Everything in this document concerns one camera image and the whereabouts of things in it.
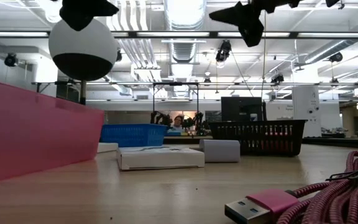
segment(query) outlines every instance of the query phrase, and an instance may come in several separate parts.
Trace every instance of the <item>pink cable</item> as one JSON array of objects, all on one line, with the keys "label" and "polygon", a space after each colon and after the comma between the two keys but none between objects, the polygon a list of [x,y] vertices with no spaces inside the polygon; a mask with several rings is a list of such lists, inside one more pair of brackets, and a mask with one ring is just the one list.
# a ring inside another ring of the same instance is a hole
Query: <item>pink cable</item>
[{"label": "pink cable", "polygon": [[[355,151],[347,157],[345,172],[357,170],[358,152]],[[287,209],[277,223],[358,223],[358,179],[311,184],[295,190],[294,194],[300,198],[317,191],[319,192],[314,197]]]}]

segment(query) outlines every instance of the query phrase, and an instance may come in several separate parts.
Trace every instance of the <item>usb connector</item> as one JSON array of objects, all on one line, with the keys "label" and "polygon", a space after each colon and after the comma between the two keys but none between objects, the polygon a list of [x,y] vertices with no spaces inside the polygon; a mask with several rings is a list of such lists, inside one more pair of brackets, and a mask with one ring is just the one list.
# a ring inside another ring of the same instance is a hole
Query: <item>usb connector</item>
[{"label": "usb connector", "polygon": [[272,223],[298,199],[283,190],[265,190],[228,203],[224,214],[238,224]]}]

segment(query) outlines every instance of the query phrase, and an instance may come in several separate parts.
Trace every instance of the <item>person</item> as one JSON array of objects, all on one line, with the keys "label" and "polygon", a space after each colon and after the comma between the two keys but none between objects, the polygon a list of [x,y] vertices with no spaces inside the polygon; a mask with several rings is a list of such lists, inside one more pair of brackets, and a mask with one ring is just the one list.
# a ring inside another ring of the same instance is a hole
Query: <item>person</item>
[{"label": "person", "polygon": [[176,116],[173,120],[173,126],[171,129],[168,130],[168,132],[182,132],[183,128],[181,124],[183,123],[183,117],[182,116]]}]

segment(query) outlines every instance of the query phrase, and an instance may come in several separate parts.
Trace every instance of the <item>black monitor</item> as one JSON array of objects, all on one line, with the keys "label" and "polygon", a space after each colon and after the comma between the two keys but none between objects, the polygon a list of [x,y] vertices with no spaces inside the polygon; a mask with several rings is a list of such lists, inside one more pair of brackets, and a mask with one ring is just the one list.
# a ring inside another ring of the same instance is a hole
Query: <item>black monitor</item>
[{"label": "black monitor", "polygon": [[262,121],[261,97],[222,97],[222,121]]}]

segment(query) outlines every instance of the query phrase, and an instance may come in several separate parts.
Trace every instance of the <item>black and white sphere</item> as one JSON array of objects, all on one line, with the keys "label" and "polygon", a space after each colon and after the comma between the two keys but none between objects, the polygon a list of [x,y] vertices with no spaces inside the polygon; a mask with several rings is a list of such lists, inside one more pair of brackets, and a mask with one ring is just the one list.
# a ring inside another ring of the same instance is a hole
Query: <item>black and white sphere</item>
[{"label": "black and white sphere", "polygon": [[96,19],[79,32],[61,20],[49,36],[56,66],[76,80],[93,81],[107,75],[117,59],[117,47],[110,30]]}]

